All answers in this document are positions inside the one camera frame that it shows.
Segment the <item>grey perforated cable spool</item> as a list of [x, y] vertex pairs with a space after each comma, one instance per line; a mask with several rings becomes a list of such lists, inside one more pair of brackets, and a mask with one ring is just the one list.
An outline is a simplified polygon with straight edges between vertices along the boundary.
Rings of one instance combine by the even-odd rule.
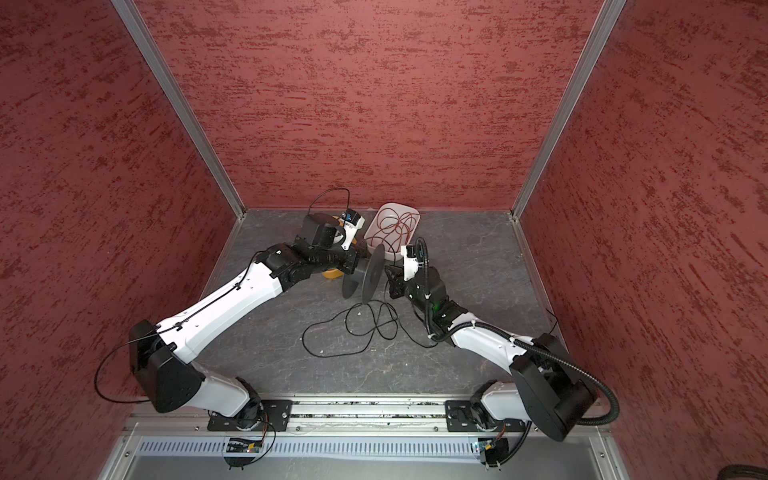
[[378, 245], [369, 257], [358, 260], [351, 274], [343, 276], [342, 296], [350, 299], [360, 291], [361, 302], [369, 303], [377, 290], [384, 267], [385, 250], [382, 245]]

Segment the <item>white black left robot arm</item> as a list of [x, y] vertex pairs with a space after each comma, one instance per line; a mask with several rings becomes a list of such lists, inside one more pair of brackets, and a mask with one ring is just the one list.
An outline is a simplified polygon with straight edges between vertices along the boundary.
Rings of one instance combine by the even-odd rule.
[[315, 273], [337, 269], [345, 276], [344, 297], [375, 293], [385, 253], [365, 245], [348, 249], [311, 247], [301, 241], [256, 252], [244, 270], [196, 304], [156, 325], [141, 321], [129, 332], [130, 370], [155, 411], [194, 407], [251, 430], [263, 418], [262, 400], [246, 381], [197, 364], [200, 353], [251, 311]]

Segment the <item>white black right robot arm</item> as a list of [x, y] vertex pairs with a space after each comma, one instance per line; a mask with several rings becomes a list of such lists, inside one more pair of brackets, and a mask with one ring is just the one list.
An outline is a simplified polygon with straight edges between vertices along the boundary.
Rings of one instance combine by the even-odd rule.
[[489, 381], [466, 402], [465, 417], [493, 431], [506, 420], [529, 422], [547, 437], [563, 441], [597, 400], [597, 389], [570, 364], [557, 338], [510, 333], [480, 320], [450, 299], [436, 268], [387, 266], [389, 295], [409, 300], [431, 343], [470, 351], [501, 368], [509, 382]]

